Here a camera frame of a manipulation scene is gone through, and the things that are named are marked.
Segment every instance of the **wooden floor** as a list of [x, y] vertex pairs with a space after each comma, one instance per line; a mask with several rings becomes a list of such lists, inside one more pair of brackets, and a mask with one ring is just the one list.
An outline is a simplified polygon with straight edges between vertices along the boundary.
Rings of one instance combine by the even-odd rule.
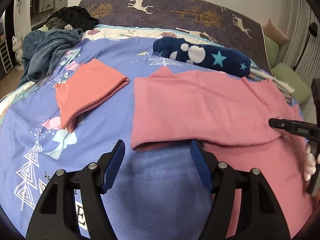
[[23, 71], [13, 68], [0, 80], [0, 99], [17, 88], [22, 73]]

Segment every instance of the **pink pillow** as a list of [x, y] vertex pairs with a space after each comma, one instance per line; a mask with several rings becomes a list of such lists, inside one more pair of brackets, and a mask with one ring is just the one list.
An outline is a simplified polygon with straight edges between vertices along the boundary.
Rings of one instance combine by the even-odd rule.
[[278, 27], [274, 26], [269, 19], [268, 22], [262, 26], [263, 33], [270, 39], [274, 40], [279, 46], [285, 44], [289, 38]]

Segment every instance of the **black clamp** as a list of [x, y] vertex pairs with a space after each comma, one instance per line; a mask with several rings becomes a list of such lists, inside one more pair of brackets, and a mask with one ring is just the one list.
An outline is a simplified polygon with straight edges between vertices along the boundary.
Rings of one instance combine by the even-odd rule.
[[[311, 149], [311, 153], [317, 159], [320, 153], [320, 127], [313, 123], [293, 121], [287, 119], [269, 119], [269, 126], [285, 130], [291, 134], [305, 137], [311, 142], [315, 142], [315, 149]], [[320, 189], [320, 164], [316, 164], [316, 173], [311, 176], [310, 182], [307, 186], [307, 192], [311, 196], [317, 196]]]
[[[202, 184], [215, 193], [201, 240], [224, 240], [231, 218], [235, 190], [242, 189], [237, 232], [230, 240], [289, 240], [282, 210], [269, 184], [257, 168], [237, 171], [218, 162], [193, 140], [191, 155]], [[124, 158], [124, 142], [119, 140], [112, 152], [81, 171], [57, 170], [42, 193], [32, 215], [27, 240], [88, 239], [80, 234], [75, 210], [74, 190], [81, 190], [87, 227], [92, 240], [117, 240], [104, 209], [101, 195], [113, 185]]]

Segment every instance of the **purple mattress with deer print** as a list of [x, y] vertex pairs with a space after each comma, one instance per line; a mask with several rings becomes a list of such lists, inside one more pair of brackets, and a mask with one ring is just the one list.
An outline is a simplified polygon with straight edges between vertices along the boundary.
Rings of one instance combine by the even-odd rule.
[[270, 73], [261, 25], [203, 0], [81, 0], [100, 24], [186, 32], [237, 49]]

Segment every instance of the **gold tree print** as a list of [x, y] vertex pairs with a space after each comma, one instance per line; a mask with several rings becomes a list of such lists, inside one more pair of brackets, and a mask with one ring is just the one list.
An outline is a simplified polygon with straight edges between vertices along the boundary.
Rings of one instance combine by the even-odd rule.
[[110, 3], [101, 3], [98, 7], [95, 8], [95, 4], [92, 4], [87, 7], [88, 13], [94, 18], [102, 18], [110, 14], [112, 10], [112, 4]]
[[194, 20], [198, 23], [202, 23], [206, 27], [217, 26], [220, 27], [221, 17], [212, 10], [206, 10], [205, 12], [201, 12], [200, 6], [189, 7], [186, 11], [173, 11], [180, 14], [180, 18], [184, 18], [186, 15], [194, 16]]

